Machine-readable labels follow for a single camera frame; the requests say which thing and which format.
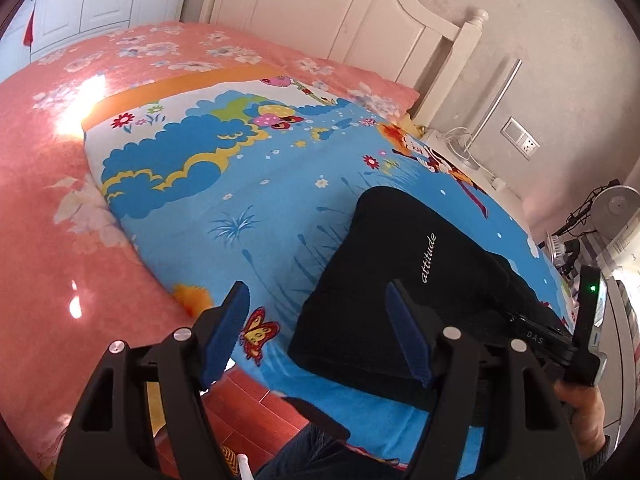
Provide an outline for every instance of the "orange stripe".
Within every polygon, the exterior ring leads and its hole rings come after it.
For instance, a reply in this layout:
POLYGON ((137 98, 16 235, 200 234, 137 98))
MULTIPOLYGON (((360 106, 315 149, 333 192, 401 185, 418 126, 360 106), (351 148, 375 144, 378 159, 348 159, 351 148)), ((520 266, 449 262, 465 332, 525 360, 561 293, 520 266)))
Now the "orange stripe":
POLYGON ((91 113, 82 120, 82 129, 87 132, 114 115, 156 102, 165 97, 171 97, 172 95, 207 88, 216 83, 253 81, 275 77, 282 75, 282 72, 281 68, 260 63, 181 75, 138 86, 104 98, 96 103, 91 113))

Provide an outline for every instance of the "white flower print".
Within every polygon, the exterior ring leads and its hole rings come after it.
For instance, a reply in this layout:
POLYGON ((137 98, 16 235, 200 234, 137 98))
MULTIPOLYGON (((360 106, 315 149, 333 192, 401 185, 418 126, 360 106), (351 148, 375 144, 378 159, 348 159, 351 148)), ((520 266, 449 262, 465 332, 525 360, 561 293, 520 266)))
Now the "white flower print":
POLYGON ((255 65, 262 61, 262 57, 258 56, 258 53, 249 50, 248 48, 241 48, 239 46, 221 46, 218 48, 212 48, 207 50, 207 54, 215 57, 232 57, 240 63, 250 63, 255 65))
POLYGON ((78 95, 78 90, 75 87, 75 81, 62 83, 49 92, 40 92, 34 95, 33 100, 36 102, 32 108, 61 110, 67 108, 76 95, 78 95))
POLYGON ((165 34, 171 34, 172 36, 177 36, 182 33, 184 28, 180 25, 164 25, 163 27, 151 27, 149 32, 164 32, 165 34))
POLYGON ((95 54, 91 54, 90 56, 85 56, 85 57, 81 57, 80 59, 76 59, 75 61, 68 63, 68 65, 65 66, 65 70, 71 73, 77 72, 78 70, 82 70, 83 68, 89 66, 92 61, 96 59, 100 59, 103 54, 104 54, 104 51, 101 50, 99 52, 96 52, 95 54))
POLYGON ((217 68, 222 68, 222 65, 201 61, 185 61, 169 65, 169 70, 188 70, 188 72, 208 72, 209 70, 215 70, 217 68))
POLYGON ((178 45, 171 41, 160 41, 143 46, 128 46, 119 51, 118 57, 166 56, 167 54, 179 56, 178 45))
POLYGON ((323 83, 322 81, 313 81, 311 83, 311 86, 313 86, 314 88, 319 88, 319 89, 323 90, 324 92, 328 92, 329 91, 329 85, 327 85, 326 83, 323 83))
POLYGON ((358 105, 366 108, 370 112, 378 114, 383 117, 400 116, 400 109, 398 105, 388 97, 380 97, 372 93, 364 83, 360 83, 359 90, 349 90, 349 96, 358 105))
POLYGON ((129 86, 129 89, 138 88, 139 86, 149 85, 149 84, 155 83, 155 82, 156 82, 155 79, 145 79, 144 81, 139 81, 137 83, 133 83, 132 85, 129 86))
POLYGON ((329 75, 334 71, 334 67, 328 65, 321 67, 318 65, 318 63, 309 59, 308 57, 300 59, 297 63, 302 70, 305 70, 312 75, 329 75))
MULTIPOLYGON (((71 183, 70 178, 67 177, 54 184, 54 187, 71 187, 74 183, 71 183)), ((90 174, 84 177, 82 189, 72 188, 60 201, 53 223, 60 224, 65 220, 71 220, 73 224, 68 229, 70 233, 97 232, 100 241, 106 247, 124 247, 129 243, 127 237, 117 227, 115 217, 107 208, 107 203, 90 174)))
POLYGON ((53 63, 54 61, 59 60, 62 56, 65 55, 66 48, 59 48, 53 51, 51 54, 47 54, 46 56, 41 57, 38 60, 39 65, 48 65, 53 63))
POLYGON ((225 35, 221 30, 214 31, 213 34, 207 34, 207 39, 209 41, 217 41, 220 43, 221 41, 228 40, 229 37, 225 35))
POLYGON ((137 45, 140 41, 145 41, 146 36, 129 36, 128 38, 120 38, 116 41, 116 45, 137 45))

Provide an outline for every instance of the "wooden floor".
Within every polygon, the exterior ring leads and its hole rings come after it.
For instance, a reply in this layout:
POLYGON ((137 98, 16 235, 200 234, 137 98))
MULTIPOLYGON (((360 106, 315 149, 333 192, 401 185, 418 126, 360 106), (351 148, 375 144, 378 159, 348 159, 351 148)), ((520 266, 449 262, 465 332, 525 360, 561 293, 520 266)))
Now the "wooden floor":
MULTIPOLYGON (((252 471, 272 458, 306 425, 287 402, 255 382, 237 365, 202 397, 216 440, 249 458, 252 471)), ((164 428, 156 436, 162 471, 178 478, 164 428)))

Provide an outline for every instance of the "white wall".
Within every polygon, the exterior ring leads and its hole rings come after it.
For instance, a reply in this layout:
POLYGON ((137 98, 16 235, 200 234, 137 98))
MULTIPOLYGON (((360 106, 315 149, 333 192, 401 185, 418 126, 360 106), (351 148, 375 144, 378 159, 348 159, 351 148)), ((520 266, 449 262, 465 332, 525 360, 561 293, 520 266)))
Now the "white wall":
MULTIPOLYGON (((472 7, 490 16, 437 129, 473 128, 524 60, 474 154, 521 197, 535 237, 561 226, 594 187, 626 178, 640 156, 640 43, 613 0, 420 2, 457 24, 472 7), (541 145, 531 161, 500 134, 510 115, 541 145)), ((197 21, 201 3, 185 0, 183 19, 197 21)))

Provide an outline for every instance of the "person's leg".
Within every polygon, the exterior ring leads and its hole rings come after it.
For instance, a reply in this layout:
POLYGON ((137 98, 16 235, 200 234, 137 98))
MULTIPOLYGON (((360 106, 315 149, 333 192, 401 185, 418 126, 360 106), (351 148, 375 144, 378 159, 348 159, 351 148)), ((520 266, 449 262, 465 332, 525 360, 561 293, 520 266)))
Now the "person's leg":
POLYGON ((304 470, 318 454, 325 440, 326 437, 319 428, 307 424, 258 470, 255 479, 277 478, 304 470))
POLYGON ((255 480, 401 480, 402 471, 362 456, 307 425, 255 475, 255 480))

